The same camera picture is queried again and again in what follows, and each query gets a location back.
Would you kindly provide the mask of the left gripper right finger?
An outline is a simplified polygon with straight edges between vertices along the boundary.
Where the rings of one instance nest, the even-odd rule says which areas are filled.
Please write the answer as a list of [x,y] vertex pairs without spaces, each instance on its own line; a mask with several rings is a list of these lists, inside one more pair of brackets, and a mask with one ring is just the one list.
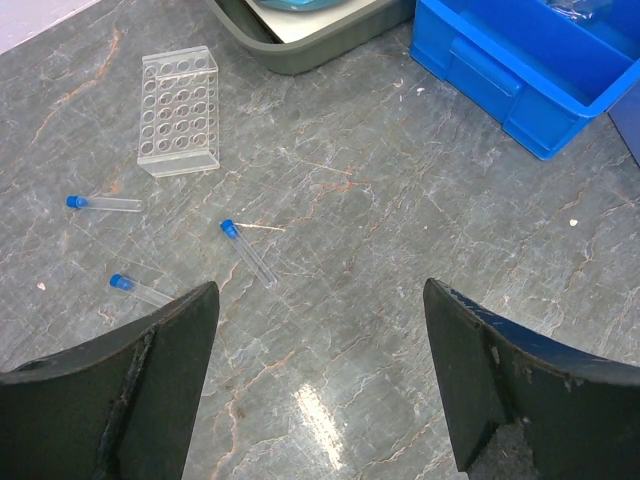
[[544,479],[638,478],[638,367],[541,335],[434,278],[423,302],[459,471],[518,423]]

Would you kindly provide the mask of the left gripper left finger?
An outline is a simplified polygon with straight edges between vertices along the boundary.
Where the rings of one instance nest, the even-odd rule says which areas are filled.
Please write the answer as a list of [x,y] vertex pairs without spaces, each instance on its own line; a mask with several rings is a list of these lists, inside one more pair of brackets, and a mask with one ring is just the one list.
[[4,479],[179,479],[219,317],[207,281],[1,375]]

